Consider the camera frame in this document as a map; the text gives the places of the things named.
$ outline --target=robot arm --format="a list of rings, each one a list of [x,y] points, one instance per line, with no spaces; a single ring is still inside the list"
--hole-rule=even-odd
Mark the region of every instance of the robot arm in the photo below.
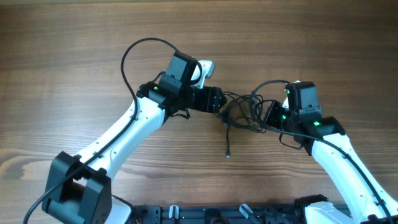
[[[287,113],[282,118],[282,127],[294,133],[323,139],[341,149],[339,152],[324,142],[295,136],[295,141],[328,173],[352,216],[352,219],[348,218],[327,202],[327,198],[316,195],[313,201],[307,198],[307,202],[296,202],[301,204],[299,207],[304,214],[303,219],[307,223],[319,223],[320,220],[322,223],[362,223],[386,218],[385,210],[388,210],[396,220],[398,203],[385,192],[359,159],[343,127],[333,117],[322,118],[315,85],[312,82],[290,83],[286,86],[286,93],[287,99],[282,107]]]
[[[199,63],[202,67],[202,76],[199,66],[196,66],[191,80],[197,80],[199,78],[198,83],[194,84],[194,88],[202,90],[205,79],[211,77],[215,66],[213,62],[209,60],[200,60]],[[134,103],[131,104],[125,114],[101,137],[91,143],[88,147],[80,150],[77,153],[78,156],[81,156],[80,162],[86,162],[106,143],[110,142],[110,140],[129,122],[133,111]],[[94,170],[103,168],[106,170],[106,175],[113,179],[124,161],[126,161],[126,159],[136,150],[140,143],[163,125],[165,116],[167,116],[166,109],[159,107],[158,103],[147,97],[138,98],[136,120],[133,121],[131,126],[118,140],[115,141],[114,144],[102,153],[101,157],[97,158],[89,166]]]
[[[70,179],[42,202],[42,210],[64,223],[126,223],[132,207],[111,195],[111,181],[138,145],[179,110],[188,108],[217,113],[226,103],[221,89],[204,86],[214,70],[211,61],[197,61],[176,51],[159,83],[148,82],[137,91],[137,115],[131,122],[134,103],[101,137],[75,156],[61,152],[52,162],[46,192],[65,180],[87,180],[85,186]],[[98,155],[126,124],[130,126],[87,166],[83,163]]]

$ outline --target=black mounting plate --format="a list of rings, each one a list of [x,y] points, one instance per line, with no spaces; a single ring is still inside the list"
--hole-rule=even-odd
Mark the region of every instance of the black mounting plate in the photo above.
[[[347,205],[335,205],[339,211],[349,216]],[[134,207],[135,224],[211,224],[205,223],[205,211],[217,209],[229,224],[252,224],[239,211],[239,207],[180,207],[178,219],[169,218],[169,207],[137,206]],[[293,204],[273,204],[263,207],[251,207],[254,216],[262,224],[300,223],[295,219]]]

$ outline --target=wire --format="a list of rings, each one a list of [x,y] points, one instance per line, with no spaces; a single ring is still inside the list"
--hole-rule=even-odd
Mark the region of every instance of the wire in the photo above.
[[[180,113],[178,113],[178,114],[172,114],[172,115],[170,115],[170,117],[180,116],[180,117],[183,117],[183,118],[185,118],[185,119],[190,119],[190,118],[191,118],[191,115],[189,114],[188,108],[186,108],[184,111],[185,111],[185,114],[180,114]]]
[[[110,145],[112,145],[132,124],[132,122],[136,119],[137,116],[137,112],[138,112],[138,102],[137,102],[137,97],[134,93],[134,91],[132,90],[127,78],[126,78],[126,74],[124,73],[124,61],[126,59],[127,54],[130,52],[130,50],[137,44],[144,42],[144,41],[148,41],[148,40],[154,40],[154,41],[160,41],[163,42],[165,44],[167,44],[168,46],[170,46],[171,48],[173,48],[175,51],[179,52],[179,50],[172,45],[171,43],[167,42],[166,40],[162,40],[159,38],[155,38],[155,37],[148,37],[148,38],[144,38],[141,40],[136,41],[135,43],[133,43],[132,45],[130,45],[130,47],[126,50],[126,52],[124,53],[122,60],[121,60],[121,64],[120,64],[120,71],[122,73],[122,77],[124,80],[124,83],[126,84],[127,88],[129,89],[132,99],[134,101],[134,112],[131,116],[131,119],[129,120],[129,122],[125,125],[125,127],[123,127],[123,129],[117,134],[115,135],[115,137],[112,138],[112,140],[110,140],[110,142],[108,142],[104,147],[102,147],[96,154],[94,154],[94,156],[92,156],[91,158],[89,158],[85,163],[82,164],[82,166],[80,166],[79,168],[75,169],[74,171],[72,171],[69,175],[67,175],[62,181],[60,181],[58,184],[54,185],[53,187],[51,187],[48,191],[46,191],[39,199],[37,199],[37,201],[30,207],[30,209],[27,211],[25,217],[24,217],[24,224],[27,224],[29,217],[32,215],[33,211],[40,205],[40,203],[42,203],[52,192],[54,192],[55,190],[57,190],[60,186],[62,186],[66,181],[69,181],[70,179],[72,179],[75,175],[77,175],[79,172],[81,172],[85,167],[88,166],[88,164],[90,164],[91,162],[93,162],[95,159],[97,159],[100,155],[102,155],[102,153],[104,153],[105,150],[107,150],[108,147],[110,147]],[[155,80],[161,76],[162,72],[157,75],[157,77],[155,78]]]
[[[389,220],[389,222],[391,224],[394,224],[394,221],[392,220],[391,214],[388,211],[386,205],[385,205],[385,201],[380,198],[379,194],[377,193],[377,190],[373,187],[372,183],[370,182],[370,180],[368,179],[368,177],[366,176],[366,174],[361,170],[361,168],[359,167],[359,165],[357,165],[357,163],[353,160],[353,158],[347,154],[344,150],[340,149],[339,147],[337,147],[336,145],[334,145],[333,143],[326,141],[324,139],[320,139],[320,138],[316,138],[313,136],[309,136],[306,134],[299,134],[299,133],[292,133],[290,131],[284,131],[281,129],[277,129],[277,128],[273,128],[271,126],[266,125],[264,120],[261,119],[256,119],[259,118],[259,115],[256,114],[256,108],[253,108],[253,98],[257,98],[257,92],[260,88],[262,88],[265,85],[271,84],[271,83],[286,83],[288,84],[288,81],[285,80],[273,80],[273,81],[268,81],[265,83],[262,83],[261,85],[259,85],[251,94],[250,99],[249,99],[249,111],[250,114],[252,116],[252,118],[254,118],[254,120],[257,122],[257,124],[261,127],[264,128],[265,130],[270,130],[270,131],[274,131],[277,133],[281,133],[281,134],[288,134],[290,136],[299,136],[299,137],[303,137],[303,138],[308,138],[308,139],[312,139],[315,141],[319,141],[322,142],[330,147],[332,147],[333,149],[336,149],[338,152],[340,152],[343,157],[347,160],[349,160],[349,162],[355,167],[355,169],[359,172],[359,174],[361,175],[361,177],[364,179],[365,183],[368,185],[368,187],[370,188],[371,192],[373,193],[373,195],[376,197],[378,204],[381,206],[381,208],[383,209],[384,213],[386,214],[387,219]]]
[[[161,75],[164,75],[164,74],[166,74],[166,72],[165,71],[163,71],[163,72],[160,72],[159,74],[157,74],[157,76],[152,80],[152,82],[156,82],[156,80],[161,76]]]
[[[225,110],[222,112],[219,112],[219,117],[223,120],[223,122],[227,125],[227,130],[226,130],[226,143],[227,143],[227,148],[226,148],[226,153],[225,156],[227,159],[231,157],[231,151],[230,151],[230,143],[229,143],[229,132],[231,130],[231,127],[234,128],[243,128],[247,129],[249,131],[253,131],[256,133],[262,133],[264,134],[266,132],[265,129],[261,128],[259,125],[257,125],[253,119],[248,116],[244,112],[244,108],[242,104],[244,103],[249,103],[249,98],[250,95],[239,95],[230,91],[224,91],[223,94],[227,97],[230,97],[232,100],[228,103],[227,107]],[[270,101],[275,101],[275,100],[264,100],[261,95],[256,95],[256,110],[260,114],[263,112],[263,104],[270,102]],[[241,112],[241,116],[235,119],[231,119],[230,114],[234,110],[234,108],[239,108]]]
[[[300,144],[299,147],[294,147],[294,146],[290,146],[290,145],[288,145],[288,144],[286,144],[286,143],[283,143],[283,142],[282,142],[282,136],[283,136],[283,135],[284,135],[283,133],[281,133],[281,134],[279,135],[279,142],[280,142],[283,146],[287,146],[287,147],[289,147],[289,148],[297,149],[297,150],[300,150],[300,149],[303,148],[303,144]]]

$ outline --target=black clamp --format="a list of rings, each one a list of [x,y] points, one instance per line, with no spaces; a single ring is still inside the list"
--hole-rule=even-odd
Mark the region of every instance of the black clamp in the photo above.
[[[78,156],[58,154],[51,163],[45,191],[83,164]],[[106,170],[85,167],[73,178],[87,179],[86,186],[66,181],[42,203],[42,210],[63,223],[104,223],[112,209],[111,179]]]
[[[297,223],[307,224],[305,219],[305,207],[317,202],[328,202],[329,199],[325,196],[311,195],[294,200],[294,210]]]

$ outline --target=wood grain surface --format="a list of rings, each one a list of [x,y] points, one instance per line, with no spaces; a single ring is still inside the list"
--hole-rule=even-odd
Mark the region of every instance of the wood grain surface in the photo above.
[[[212,1],[0,6],[0,222],[20,223],[44,192],[52,159],[76,153],[131,103],[126,48],[160,37],[216,70],[209,86],[250,93],[273,79],[310,80],[325,116],[398,198],[398,4],[394,1]],[[144,43],[127,57],[133,89],[172,51]],[[261,91],[283,100],[283,87]],[[170,118],[126,161],[113,193],[133,205],[239,205],[342,198],[305,151],[278,135],[231,130],[212,114]],[[38,209],[31,223],[55,220]]]

